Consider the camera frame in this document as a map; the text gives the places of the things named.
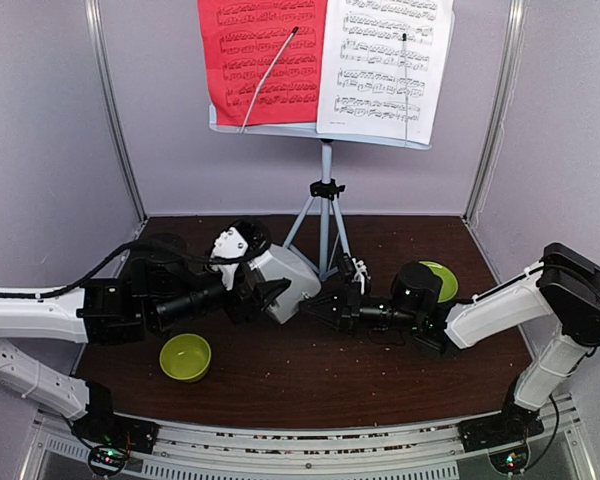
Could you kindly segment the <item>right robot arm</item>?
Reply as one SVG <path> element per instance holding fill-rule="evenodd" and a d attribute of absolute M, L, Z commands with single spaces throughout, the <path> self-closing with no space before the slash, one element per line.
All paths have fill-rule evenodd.
<path fill-rule="evenodd" d="M 336 331 L 354 334 L 365 325 L 404 331 L 443 354 L 468 349 L 504 330 L 541 317 L 557 325 L 539 356 L 513 383 L 509 406 L 493 419 L 499 440 L 515 440 L 531 424 L 531 413 L 600 347 L 600 266 L 554 242 L 522 273 L 467 299 L 458 282 L 433 263 L 411 261 L 395 275 L 390 293 L 374 297 L 356 261 L 344 257 L 341 289 L 304 300 L 299 308 Z"/>

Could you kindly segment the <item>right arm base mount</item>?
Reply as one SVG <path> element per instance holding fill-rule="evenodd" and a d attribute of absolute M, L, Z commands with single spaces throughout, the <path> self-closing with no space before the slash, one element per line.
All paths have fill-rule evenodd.
<path fill-rule="evenodd" d="M 502 409 L 491 415 L 464 420 L 458 424 L 465 452 L 491 449 L 522 442 L 544 432 L 537 410 L 531 411 L 514 402 L 515 383 L 509 386 Z"/>

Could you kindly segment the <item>white sheet music page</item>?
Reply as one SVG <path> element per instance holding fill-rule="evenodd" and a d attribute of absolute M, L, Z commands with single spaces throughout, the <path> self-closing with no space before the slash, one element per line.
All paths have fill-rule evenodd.
<path fill-rule="evenodd" d="M 453 23 L 451 1 L 328 2 L 318 133 L 429 144 Z"/>

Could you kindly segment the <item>red sheet music page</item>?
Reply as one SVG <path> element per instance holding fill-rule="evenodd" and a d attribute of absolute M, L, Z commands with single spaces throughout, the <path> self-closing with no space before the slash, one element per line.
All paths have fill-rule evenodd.
<path fill-rule="evenodd" d="M 317 119 L 327 3 L 203 0 L 207 84 L 221 126 Z"/>

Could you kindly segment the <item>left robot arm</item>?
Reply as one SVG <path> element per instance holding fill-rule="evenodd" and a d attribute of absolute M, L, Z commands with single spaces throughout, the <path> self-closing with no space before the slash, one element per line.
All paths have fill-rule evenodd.
<path fill-rule="evenodd" d="M 0 289 L 0 381 L 113 444 L 124 424 L 114 414 L 110 390 L 60 373 L 23 353 L 14 340 L 124 345 L 216 310 L 234 322 L 267 314 L 283 323 L 304 293 L 297 277 L 301 264 L 272 242 L 260 222 L 238 220 L 206 256 L 189 254 L 176 236 L 157 235 L 120 245 L 69 285 Z"/>

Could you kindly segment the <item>white folding music stand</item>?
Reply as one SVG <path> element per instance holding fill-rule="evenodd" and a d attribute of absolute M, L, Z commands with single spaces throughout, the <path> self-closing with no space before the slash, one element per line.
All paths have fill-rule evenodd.
<path fill-rule="evenodd" d="M 344 218 L 339 204 L 339 196 L 344 191 L 344 187 L 337 184 L 332 175 L 333 143 L 335 141 L 359 142 L 420 151 L 431 148 L 429 144 L 369 135 L 338 134 L 333 138 L 329 138 L 319 134 L 313 123 L 264 124 L 253 127 L 244 124 L 240 126 L 221 126 L 218 123 L 217 110 L 214 105 L 209 106 L 209 127 L 218 133 L 310 138 L 321 142 L 320 179 L 309 185 L 309 195 L 296 216 L 283 242 L 283 247 L 295 253 L 322 281 L 327 280 L 337 272 L 337 269 L 331 265 L 336 251 L 340 249 L 345 253 L 350 252 Z M 319 205 L 320 218 L 319 261 L 317 263 L 313 263 L 293 245 L 296 235 L 315 203 Z"/>

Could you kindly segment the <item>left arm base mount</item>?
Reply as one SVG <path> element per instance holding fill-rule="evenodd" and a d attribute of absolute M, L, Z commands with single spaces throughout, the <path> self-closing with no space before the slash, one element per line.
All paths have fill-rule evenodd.
<path fill-rule="evenodd" d="M 131 451 L 151 454 L 159 425 L 116 414 L 111 391 L 94 381 L 87 381 L 86 414 L 72 421 L 75 434 L 84 440 Z"/>

